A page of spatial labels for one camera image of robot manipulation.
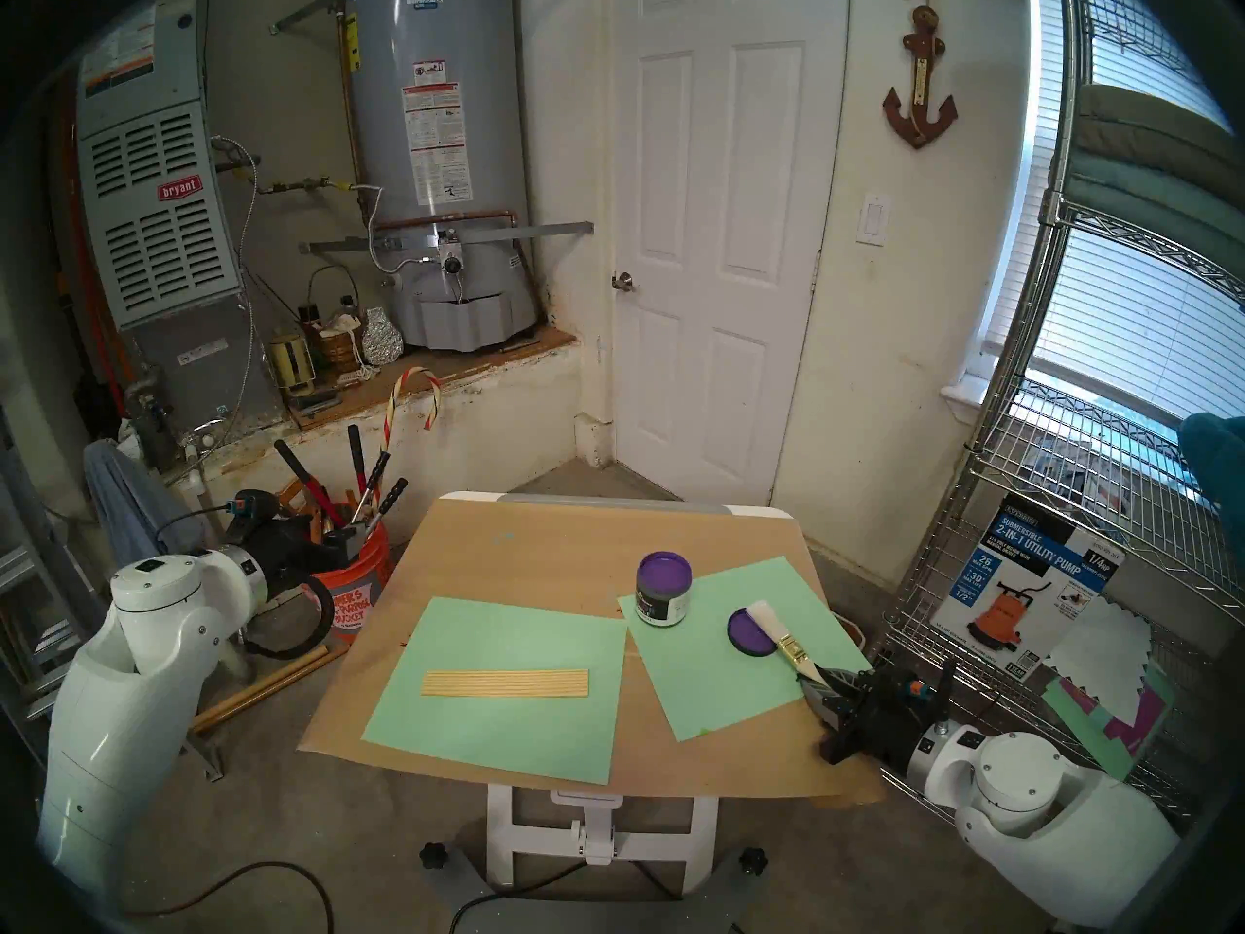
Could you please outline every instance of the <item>switch plate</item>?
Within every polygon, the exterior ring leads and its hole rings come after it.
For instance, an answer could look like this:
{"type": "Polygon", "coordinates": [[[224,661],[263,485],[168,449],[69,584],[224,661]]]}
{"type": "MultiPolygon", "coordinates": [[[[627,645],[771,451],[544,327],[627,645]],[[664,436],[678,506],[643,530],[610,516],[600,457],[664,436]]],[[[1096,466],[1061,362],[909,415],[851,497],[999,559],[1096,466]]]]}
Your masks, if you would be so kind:
{"type": "Polygon", "coordinates": [[[857,222],[857,243],[884,247],[886,243],[886,223],[890,220],[890,197],[881,193],[867,193],[857,222]]]}

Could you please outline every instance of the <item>paint jar lid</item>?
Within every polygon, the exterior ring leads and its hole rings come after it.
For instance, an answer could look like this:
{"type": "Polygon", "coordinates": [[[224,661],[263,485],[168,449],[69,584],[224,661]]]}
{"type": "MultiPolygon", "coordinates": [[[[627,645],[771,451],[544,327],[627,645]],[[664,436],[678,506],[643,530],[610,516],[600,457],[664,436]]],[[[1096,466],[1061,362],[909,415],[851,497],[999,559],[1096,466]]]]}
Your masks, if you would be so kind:
{"type": "Polygon", "coordinates": [[[635,584],[654,599],[675,599],[692,588],[692,567],[677,552],[650,552],[640,560],[635,584]]]}
{"type": "Polygon", "coordinates": [[[736,609],[731,618],[726,620],[726,638],[731,645],[749,656],[768,656],[777,644],[766,635],[766,630],[757,625],[757,620],[748,615],[747,609],[736,609]]]}

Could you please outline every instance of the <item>candy cane decoration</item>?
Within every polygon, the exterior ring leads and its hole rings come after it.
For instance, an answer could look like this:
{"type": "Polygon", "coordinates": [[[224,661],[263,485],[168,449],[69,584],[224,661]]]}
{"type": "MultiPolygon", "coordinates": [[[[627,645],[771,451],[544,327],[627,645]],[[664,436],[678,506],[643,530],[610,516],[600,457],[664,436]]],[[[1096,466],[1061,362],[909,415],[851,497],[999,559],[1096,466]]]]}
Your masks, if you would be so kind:
{"type": "MultiPolygon", "coordinates": [[[[382,452],[388,451],[390,435],[393,431],[393,412],[397,411],[397,396],[402,394],[402,389],[406,386],[406,379],[416,372],[428,379],[432,385],[432,411],[430,411],[428,417],[423,420],[425,431],[432,427],[432,422],[437,420],[437,415],[441,411],[441,381],[433,377],[426,367],[406,369],[406,371],[402,372],[402,376],[393,384],[393,391],[390,394],[388,406],[385,408],[385,438],[381,442],[382,452]]],[[[380,482],[376,483],[376,501],[381,501],[380,482]]]]}

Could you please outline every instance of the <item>door panel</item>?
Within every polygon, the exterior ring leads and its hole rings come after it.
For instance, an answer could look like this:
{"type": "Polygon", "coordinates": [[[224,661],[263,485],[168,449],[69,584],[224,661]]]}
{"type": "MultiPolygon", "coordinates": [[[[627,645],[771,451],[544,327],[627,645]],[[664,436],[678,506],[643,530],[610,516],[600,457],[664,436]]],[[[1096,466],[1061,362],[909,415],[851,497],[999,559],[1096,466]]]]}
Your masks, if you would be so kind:
{"type": "Polygon", "coordinates": [[[687,499],[766,503],[829,197],[844,0],[615,0],[615,428],[687,499]]]}

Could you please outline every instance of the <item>table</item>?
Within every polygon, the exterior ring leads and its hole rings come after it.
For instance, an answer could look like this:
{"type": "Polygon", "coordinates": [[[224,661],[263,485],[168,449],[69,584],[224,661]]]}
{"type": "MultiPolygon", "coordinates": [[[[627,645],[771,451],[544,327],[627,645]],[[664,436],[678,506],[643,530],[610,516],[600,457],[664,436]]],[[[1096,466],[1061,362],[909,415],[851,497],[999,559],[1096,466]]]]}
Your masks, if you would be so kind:
{"type": "Polygon", "coordinates": [[[823,730],[803,700],[677,742],[630,635],[605,787],[361,738],[432,597],[621,616],[618,597],[634,592],[636,565],[659,549],[685,555],[697,575],[786,555],[824,600],[799,524],[778,509],[456,492],[437,499],[420,524],[299,748],[488,783],[487,873],[502,887],[513,883],[513,854],[530,852],[581,856],[589,863],[685,861],[684,890],[691,892],[712,868],[718,797],[827,797],[843,806],[881,800],[881,776],[872,760],[854,756],[832,767],[817,755],[823,730]],[[554,802],[583,806],[584,822],[571,831],[515,824],[514,787],[548,790],[554,802]],[[692,797],[691,829],[615,834],[610,812],[622,797],[692,797]]]}

